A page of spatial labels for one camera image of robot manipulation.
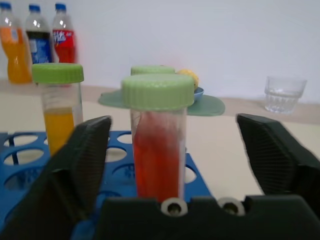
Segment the blue bowl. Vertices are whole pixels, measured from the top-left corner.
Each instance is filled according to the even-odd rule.
[[[201,87],[198,87],[195,91],[194,91],[194,101],[198,101],[200,98],[202,98],[203,94],[204,94],[205,90]]]

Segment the yellow fruit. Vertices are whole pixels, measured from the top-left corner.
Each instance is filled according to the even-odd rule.
[[[191,76],[194,81],[194,90],[196,90],[198,88],[199,78],[193,71],[191,71],[189,69],[181,69],[180,71],[177,72],[177,74],[184,74],[184,75]]]

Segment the tube with red liquid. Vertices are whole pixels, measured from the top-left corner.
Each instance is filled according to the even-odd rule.
[[[138,197],[184,197],[187,106],[194,101],[192,77],[143,74],[122,81],[130,107]]]
[[[70,16],[67,15],[66,5],[57,3],[55,5],[56,15],[53,20],[53,42],[59,63],[76,62],[75,33]]]

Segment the green lid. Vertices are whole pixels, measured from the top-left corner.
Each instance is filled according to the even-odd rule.
[[[84,70],[74,63],[39,63],[32,65],[32,79],[39,84],[73,84],[84,81]]]
[[[122,80],[124,105],[139,111],[172,111],[194,103],[194,80],[182,74],[141,74]]]
[[[176,70],[163,65],[140,65],[131,67],[131,76],[138,74],[175,74]]]

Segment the red soda bottle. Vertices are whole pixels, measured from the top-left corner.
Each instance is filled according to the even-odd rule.
[[[53,42],[59,63],[76,62],[75,33],[65,4],[55,4],[56,15],[53,20]]]

